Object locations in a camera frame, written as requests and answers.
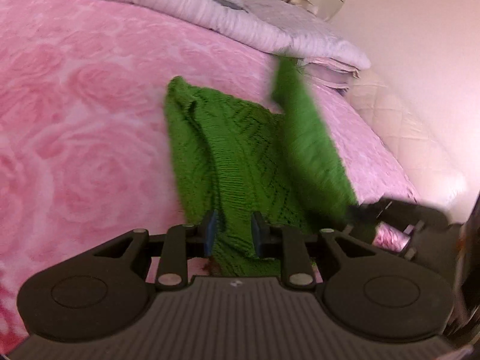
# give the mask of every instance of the white wall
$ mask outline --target white wall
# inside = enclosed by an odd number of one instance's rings
[[[411,102],[464,172],[462,220],[480,190],[480,0],[346,0],[330,22]]]

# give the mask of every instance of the mattress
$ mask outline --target mattress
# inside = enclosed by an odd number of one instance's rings
[[[402,165],[420,203],[451,209],[467,188],[465,177],[409,103],[371,69],[353,82],[345,99]]]
[[[136,227],[183,222],[163,115],[182,75],[275,111],[271,55],[146,8],[0,0],[0,353],[26,331],[15,298],[34,273]],[[311,91],[359,201],[417,198],[338,93]],[[377,244],[394,246],[382,230]],[[205,274],[203,261],[190,273]]]

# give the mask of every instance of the pink rose pattern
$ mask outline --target pink rose pattern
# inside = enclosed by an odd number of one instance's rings
[[[0,0],[0,352],[26,331],[15,298],[34,273],[135,227],[183,221],[162,111],[183,75],[272,110],[274,59],[145,8]],[[336,93],[312,87],[361,201],[416,192]],[[378,244],[398,247],[383,230]],[[190,272],[204,274],[202,261]]]

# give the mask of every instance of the bed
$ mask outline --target bed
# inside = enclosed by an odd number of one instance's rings
[[[0,0],[0,353],[26,337],[15,298],[34,273],[132,228],[183,213],[162,102],[182,75],[275,111],[275,59],[144,7]],[[418,198],[382,141],[337,92],[311,85],[360,202]],[[400,238],[379,231],[376,244]],[[191,274],[205,274],[190,261]]]

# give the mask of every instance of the white blanket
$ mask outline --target white blanket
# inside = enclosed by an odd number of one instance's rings
[[[312,49],[311,42],[302,45],[297,37],[261,20],[256,15],[224,7],[213,0],[114,1],[141,5],[177,17],[219,32],[265,53],[287,54],[298,58],[328,57],[355,66],[358,69],[370,67],[370,61],[366,55],[340,37],[328,37],[328,39],[325,37],[326,42],[317,42],[318,46]]]

